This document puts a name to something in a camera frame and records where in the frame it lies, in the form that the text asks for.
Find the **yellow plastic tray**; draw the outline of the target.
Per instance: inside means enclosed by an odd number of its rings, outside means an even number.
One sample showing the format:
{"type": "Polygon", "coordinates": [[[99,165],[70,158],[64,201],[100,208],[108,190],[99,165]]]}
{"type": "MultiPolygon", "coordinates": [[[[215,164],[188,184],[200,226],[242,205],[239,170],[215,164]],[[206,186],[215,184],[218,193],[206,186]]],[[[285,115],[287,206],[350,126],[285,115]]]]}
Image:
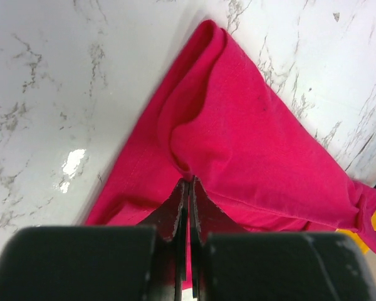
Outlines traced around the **yellow plastic tray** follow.
{"type": "MultiPolygon", "coordinates": [[[[372,222],[373,229],[376,231],[376,212],[374,212],[372,219],[371,219],[371,222],[372,222]]],[[[351,239],[361,249],[363,254],[366,254],[369,251],[370,248],[364,243],[364,241],[356,233],[351,232],[349,230],[341,230],[341,229],[337,229],[336,232],[339,232],[341,234],[345,234],[345,235],[348,235],[349,237],[351,237],[351,239]]]]}

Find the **red t-shirt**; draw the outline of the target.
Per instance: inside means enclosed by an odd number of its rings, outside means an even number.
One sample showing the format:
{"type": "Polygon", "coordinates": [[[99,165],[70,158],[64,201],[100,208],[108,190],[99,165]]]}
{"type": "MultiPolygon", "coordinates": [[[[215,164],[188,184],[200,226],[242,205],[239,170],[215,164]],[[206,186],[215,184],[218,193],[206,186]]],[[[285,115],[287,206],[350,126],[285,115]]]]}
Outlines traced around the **red t-shirt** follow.
{"type": "Polygon", "coordinates": [[[135,225],[193,177],[246,230],[345,229],[376,254],[376,189],[345,173],[211,20],[141,114],[86,223],[135,225]]]}

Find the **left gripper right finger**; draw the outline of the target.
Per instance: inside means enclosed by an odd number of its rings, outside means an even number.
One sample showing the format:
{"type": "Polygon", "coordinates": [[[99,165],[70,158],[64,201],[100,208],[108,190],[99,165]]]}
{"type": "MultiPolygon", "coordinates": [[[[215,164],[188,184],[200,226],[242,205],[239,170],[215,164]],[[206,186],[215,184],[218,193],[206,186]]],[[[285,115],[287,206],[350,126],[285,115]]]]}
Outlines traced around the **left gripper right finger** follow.
{"type": "Polygon", "coordinates": [[[212,282],[211,252],[206,246],[208,236],[247,230],[210,199],[198,177],[193,177],[189,184],[189,221],[193,296],[198,300],[214,300],[216,285],[212,282]]]}

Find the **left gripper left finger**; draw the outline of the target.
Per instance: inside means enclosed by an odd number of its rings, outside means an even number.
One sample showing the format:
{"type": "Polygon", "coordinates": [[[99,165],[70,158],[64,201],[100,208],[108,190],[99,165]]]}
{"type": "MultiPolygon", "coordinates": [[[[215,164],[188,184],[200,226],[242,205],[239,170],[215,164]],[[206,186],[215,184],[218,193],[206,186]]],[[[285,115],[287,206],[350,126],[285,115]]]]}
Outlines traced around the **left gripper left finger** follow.
{"type": "Polygon", "coordinates": [[[146,300],[181,300],[186,280],[189,183],[180,179],[170,196],[140,225],[156,230],[146,300]]]}

